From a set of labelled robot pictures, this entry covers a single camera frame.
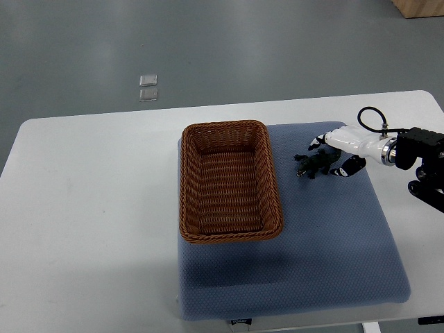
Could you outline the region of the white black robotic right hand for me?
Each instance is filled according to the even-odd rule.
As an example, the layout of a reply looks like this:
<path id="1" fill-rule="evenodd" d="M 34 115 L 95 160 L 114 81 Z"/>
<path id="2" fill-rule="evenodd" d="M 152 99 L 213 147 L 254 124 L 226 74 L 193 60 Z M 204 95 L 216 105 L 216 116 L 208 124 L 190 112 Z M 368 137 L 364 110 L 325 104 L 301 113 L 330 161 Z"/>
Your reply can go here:
<path id="1" fill-rule="evenodd" d="M 339 149 L 351 156 L 330 173 L 339 177 L 350 177 L 366 166 L 366 158 L 371 157 L 385 166 L 395 165 L 397 139 L 387 134 L 374 133 L 359 126 L 342 126 L 313 139 L 308 150 L 322 145 Z"/>

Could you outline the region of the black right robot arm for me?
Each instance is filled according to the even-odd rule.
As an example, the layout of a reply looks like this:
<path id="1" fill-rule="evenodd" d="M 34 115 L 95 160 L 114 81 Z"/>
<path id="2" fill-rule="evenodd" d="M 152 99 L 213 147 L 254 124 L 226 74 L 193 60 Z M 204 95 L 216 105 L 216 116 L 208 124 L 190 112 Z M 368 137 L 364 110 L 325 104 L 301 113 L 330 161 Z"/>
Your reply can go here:
<path id="1" fill-rule="evenodd" d="M 410 169 L 417 159 L 416 179 L 408 183 L 409 193 L 436 210 L 443 211 L 443 134 L 413 127 L 398 133 L 395 166 Z"/>

